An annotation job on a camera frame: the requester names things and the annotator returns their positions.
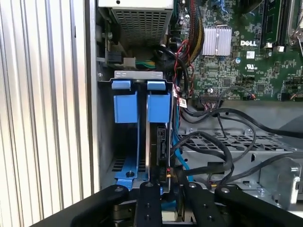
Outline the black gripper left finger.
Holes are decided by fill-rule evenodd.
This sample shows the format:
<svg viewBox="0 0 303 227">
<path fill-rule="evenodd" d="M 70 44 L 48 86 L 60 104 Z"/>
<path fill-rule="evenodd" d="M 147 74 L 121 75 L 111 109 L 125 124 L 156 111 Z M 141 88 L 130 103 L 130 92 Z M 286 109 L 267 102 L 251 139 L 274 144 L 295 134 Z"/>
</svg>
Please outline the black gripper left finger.
<svg viewBox="0 0 303 227">
<path fill-rule="evenodd" d="M 36 227 L 161 227 L 160 187 L 111 185 L 37 223 Z"/>
</svg>

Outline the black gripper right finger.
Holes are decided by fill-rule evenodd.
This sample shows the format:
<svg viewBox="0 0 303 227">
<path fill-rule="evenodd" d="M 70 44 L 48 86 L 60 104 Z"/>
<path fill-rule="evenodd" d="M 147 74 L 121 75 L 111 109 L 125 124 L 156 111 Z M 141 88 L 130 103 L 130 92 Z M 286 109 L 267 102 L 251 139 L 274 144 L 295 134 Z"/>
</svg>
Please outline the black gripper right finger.
<svg viewBox="0 0 303 227">
<path fill-rule="evenodd" d="M 235 227 L 301 227 L 303 219 L 260 200 L 235 185 L 222 185 L 214 193 L 196 183 L 187 185 L 187 200 L 198 227 L 227 227 L 217 203 L 225 206 Z"/>
</svg>

